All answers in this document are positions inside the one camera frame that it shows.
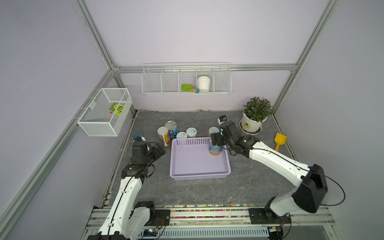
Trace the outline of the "blue orange soup can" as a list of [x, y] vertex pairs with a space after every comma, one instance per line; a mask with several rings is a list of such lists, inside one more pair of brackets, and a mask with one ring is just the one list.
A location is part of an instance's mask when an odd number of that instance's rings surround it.
[[211, 155], [218, 156], [222, 152], [222, 147], [214, 145], [212, 139], [209, 141], [209, 152]]

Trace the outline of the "blue Progresso soup can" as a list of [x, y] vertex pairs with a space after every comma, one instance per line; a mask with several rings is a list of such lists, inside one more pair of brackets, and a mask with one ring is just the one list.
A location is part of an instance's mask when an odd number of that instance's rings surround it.
[[168, 129], [171, 140], [175, 139], [178, 134], [177, 123], [175, 121], [170, 120], [165, 123], [165, 127]]

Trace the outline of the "tall yellow orange can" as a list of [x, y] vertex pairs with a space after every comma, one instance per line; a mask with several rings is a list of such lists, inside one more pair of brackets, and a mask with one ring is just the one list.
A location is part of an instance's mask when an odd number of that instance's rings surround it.
[[162, 127], [158, 128], [157, 133], [159, 135], [159, 138], [163, 142], [164, 146], [168, 147], [171, 143], [169, 130], [165, 126], [162, 126]]

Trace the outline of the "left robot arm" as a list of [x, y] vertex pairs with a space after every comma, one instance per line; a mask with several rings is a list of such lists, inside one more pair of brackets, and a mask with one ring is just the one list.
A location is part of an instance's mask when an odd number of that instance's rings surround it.
[[142, 228], [154, 222], [154, 203], [135, 204], [135, 200], [145, 179], [151, 176], [149, 168], [165, 153], [164, 145], [160, 143], [139, 141], [133, 144], [131, 161], [122, 170], [119, 192], [112, 208], [101, 228], [88, 236], [88, 240], [137, 240]]

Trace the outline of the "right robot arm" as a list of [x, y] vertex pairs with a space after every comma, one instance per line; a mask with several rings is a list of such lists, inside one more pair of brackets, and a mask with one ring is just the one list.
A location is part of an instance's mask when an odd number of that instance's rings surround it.
[[223, 147], [233, 156], [240, 154], [269, 167], [295, 186], [292, 191], [268, 201], [264, 207], [266, 216], [282, 217], [298, 210], [315, 214], [323, 206], [329, 189], [329, 177], [321, 166], [297, 162], [268, 147], [258, 138], [243, 135], [226, 116], [220, 116], [218, 123], [220, 131], [211, 136], [214, 145]]

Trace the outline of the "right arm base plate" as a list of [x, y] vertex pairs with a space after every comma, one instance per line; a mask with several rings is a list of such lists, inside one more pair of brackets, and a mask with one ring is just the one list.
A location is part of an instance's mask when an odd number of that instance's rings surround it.
[[272, 211], [263, 208], [251, 208], [248, 211], [252, 225], [283, 225], [292, 223], [291, 217], [288, 214], [280, 217]]

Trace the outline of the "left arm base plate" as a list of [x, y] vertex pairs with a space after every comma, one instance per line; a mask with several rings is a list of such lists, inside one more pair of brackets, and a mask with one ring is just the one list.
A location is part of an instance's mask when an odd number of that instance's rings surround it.
[[145, 226], [168, 226], [171, 220], [171, 211], [166, 209], [156, 209], [150, 215], [150, 219]]

